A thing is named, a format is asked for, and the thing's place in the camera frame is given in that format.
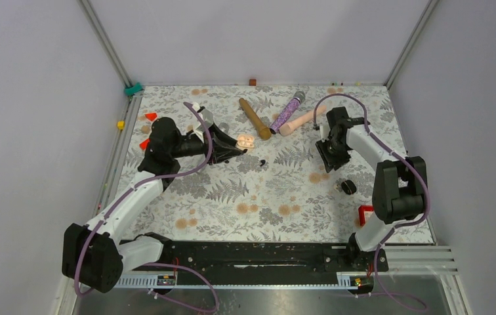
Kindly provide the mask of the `red triangle block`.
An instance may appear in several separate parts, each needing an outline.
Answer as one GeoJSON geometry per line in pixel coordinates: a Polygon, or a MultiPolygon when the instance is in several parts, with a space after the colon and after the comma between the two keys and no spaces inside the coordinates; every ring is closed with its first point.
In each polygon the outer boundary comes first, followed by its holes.
{"type": "Polygon", "coordinates": [[[151,122],[155,121],[158,118],[158,116],[157,116],[157,114],[155,112],[145,113],[144,114],[144,117],[148,121],[151,121],[151,122]]]}

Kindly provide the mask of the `teal corner clip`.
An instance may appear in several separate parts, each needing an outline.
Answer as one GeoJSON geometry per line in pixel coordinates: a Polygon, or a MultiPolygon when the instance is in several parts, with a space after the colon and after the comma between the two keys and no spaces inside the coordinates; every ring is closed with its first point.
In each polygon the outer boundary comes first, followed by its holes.
{"type": "Polygon", "coordinates": [[[136,82],[135,84],[131,85],[130,87],[124,88],[124,93],[126,96],[133,96],[136,93],[142,91],[144,88],[141,83],[136,82]]]}

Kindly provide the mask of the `silver microphone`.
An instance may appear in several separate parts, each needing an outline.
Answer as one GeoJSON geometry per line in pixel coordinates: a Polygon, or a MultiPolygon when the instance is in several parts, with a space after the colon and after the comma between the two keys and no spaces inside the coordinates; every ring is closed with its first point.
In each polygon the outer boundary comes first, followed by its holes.
{"type": "Polygon", "coordinates": [[[226,123],[220,123],[219,125],[217,125],[217,129],[220,133],[222,133],[224,135],[228,135],[230,127],[226,123]]]}

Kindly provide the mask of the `floral table mat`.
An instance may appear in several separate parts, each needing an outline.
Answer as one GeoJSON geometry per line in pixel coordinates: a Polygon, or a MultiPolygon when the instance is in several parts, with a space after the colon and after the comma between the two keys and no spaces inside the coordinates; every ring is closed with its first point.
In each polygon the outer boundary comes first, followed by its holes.
{"type": "MultiPolygon", "coordinates": [[[[373,132],[390,148],[404,153],[400,129],[388,91],[380,86],[151,86],[147,87],[134,123],[119,191],[131,182],[148,138],[142,126],[145,113],[174,119],[182,133],[196,122],[185,102],[197,102],[214,115],[215,123],[229,125],[229,135],[256,135],[240,108],[244,98],[269,125],[297,91],[305,101],[299,117],[316,104],[327,109],[344,106],[351,117],[367,116],[373,132]]],[[[315,143],[320,139],[311,123],[288,136],[255,139],[255,148],[228,163],[194,171],[202,157],[180,160],[188,176],[177,178],[137,216],[125,239],[155,232],[174,240],[252,242],[345,242],[359,224],[358,208],[369,205],[375,169],[357,152],[336,171],[326,173],[315,143]],[[260,160],[266,165],[260,167],[260,160]],[[358,191],[347,195],[340,184],[351,180],[358,191]]]]}

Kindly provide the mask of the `beige small block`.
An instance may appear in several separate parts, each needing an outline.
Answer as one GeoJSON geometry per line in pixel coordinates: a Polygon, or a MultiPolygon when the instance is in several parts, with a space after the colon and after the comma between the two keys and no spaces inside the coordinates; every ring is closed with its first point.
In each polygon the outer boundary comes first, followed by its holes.
{"type": "Polygon", "coordinates": [[[140,131],[142,134],[148,135],[150,134],[151,127],[149,125],[142,126],[140,131]]]}

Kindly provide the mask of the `gold microphone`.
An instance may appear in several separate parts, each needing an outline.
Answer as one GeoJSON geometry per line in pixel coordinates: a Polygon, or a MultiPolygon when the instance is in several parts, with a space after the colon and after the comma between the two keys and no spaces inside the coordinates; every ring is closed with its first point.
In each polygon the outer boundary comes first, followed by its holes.
{"type": "Polygon", "coordinates": [[[254,109],[252,109],[248,101],[246,101],[244,98],[240,98],[239,105],[247,116],[247,119],[252,123],[257,132],[257,135],[262,140],[269,140],[272,136],[270,129],[262,122],[261,118],[256,114],[254,109]]]}

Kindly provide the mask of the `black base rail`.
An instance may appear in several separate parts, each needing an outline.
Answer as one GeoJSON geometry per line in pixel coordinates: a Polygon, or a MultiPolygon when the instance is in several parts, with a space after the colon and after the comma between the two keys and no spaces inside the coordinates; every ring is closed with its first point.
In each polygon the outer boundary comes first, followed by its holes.
{"type": "Polygon", "coordinates": [[[333,285],[337,273],[371,276],[389,270],[386,253],[366,252],[354,240],[347,243],[178,241],[165,240],[159,266],[139,271],[178,273],[178,284],[202,281],[182,267],[191,268],[212,285],[333,285]]]}

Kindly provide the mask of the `red box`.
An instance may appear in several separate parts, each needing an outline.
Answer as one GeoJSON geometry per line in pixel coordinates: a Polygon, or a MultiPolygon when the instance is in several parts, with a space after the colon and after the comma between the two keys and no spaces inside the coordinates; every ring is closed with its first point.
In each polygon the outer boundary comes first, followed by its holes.
{"type": "Polygon", "coordinates": [[[361,205],[358,208],[360,226],[364,226],[373,213],[374,213],[374,208],[372,205],[361,205]]]}

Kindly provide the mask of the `beige charging case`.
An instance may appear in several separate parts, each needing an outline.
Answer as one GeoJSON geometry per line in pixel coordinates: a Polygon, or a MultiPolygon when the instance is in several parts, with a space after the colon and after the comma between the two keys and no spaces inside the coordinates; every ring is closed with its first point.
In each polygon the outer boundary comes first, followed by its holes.
{"type": "Polygon", "coordinates": [[[255,148],[255,138],[252,135],[240,134],[236,140],[236,147],[241,150],[253,150],[255,148]]]}

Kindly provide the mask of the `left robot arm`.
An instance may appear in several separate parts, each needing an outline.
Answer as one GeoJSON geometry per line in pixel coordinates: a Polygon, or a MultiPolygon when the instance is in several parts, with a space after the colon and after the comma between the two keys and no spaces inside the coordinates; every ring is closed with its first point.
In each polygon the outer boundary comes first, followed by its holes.
{"type": "Polygon", "coordinates": [[[121,243],[124,232],[148,204],[179,174],[179,158],[203,155],[207,164],[241,156],[247,149],[215,124],[200,124],[202,134],[183,135],[169,117],[151,126],[144,158],[128,188],[88,223],[71,224],[64,233],[62,274],[99,292],[110,291],[122,273],[151,263],[164,270],[173,263],[165,240],[150,232],[121,243]]]}

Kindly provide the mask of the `pink microphone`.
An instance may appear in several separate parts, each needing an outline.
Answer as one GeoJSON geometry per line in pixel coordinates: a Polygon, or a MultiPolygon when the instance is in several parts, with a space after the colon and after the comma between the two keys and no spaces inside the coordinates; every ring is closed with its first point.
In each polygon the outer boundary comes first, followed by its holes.
{"type": "Polygon", "coordinates": [[[305,123],[308,123],[309,121],[312,121],[314,119],[314,114],[317,116],[324,113],[327,109],[327,106],[320,105],[317,110],[310,110],[309,112],[301,115],[298,118],[295,118],[291,121],[288,121],[287,123],[284,123],[280,128],[279,128],[279,134],[281,136],[288,136],[292,134],[296,129],[298,129],[301,125],[304,125],[305,123]]]}

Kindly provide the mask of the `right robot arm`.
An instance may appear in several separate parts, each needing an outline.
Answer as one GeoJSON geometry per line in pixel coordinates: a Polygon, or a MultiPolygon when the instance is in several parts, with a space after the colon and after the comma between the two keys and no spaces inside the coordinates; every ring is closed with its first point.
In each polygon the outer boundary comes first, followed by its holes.
{"type": "Polygon", "coordinates": [[[375,169],[373,214],[350,236],[343,262],[357,271],[387,271],[382,246],[395,230],[422,223],[429,212],[425,161],[395,152],[371,132],[366,118],[351,118],[344,107],[329,110],[326,118],[316,142],[325,171],[347,164],[352,150],[375,169]]]}

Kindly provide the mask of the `purple glitter microphone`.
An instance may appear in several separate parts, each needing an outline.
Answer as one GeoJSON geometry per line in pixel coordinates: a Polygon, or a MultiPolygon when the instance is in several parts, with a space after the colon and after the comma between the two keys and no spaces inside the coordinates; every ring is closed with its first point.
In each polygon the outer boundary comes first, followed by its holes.
{"type": "Polygon", "coordinates": [[[283,110],[270,126],[270,132],[275,135],[279,132],[279,128],[284,125],[288,119],[295,113],[298,107],[305,101],[306,95],[303,91],[297,91],[293,98],[287,103],[283,110]]]}

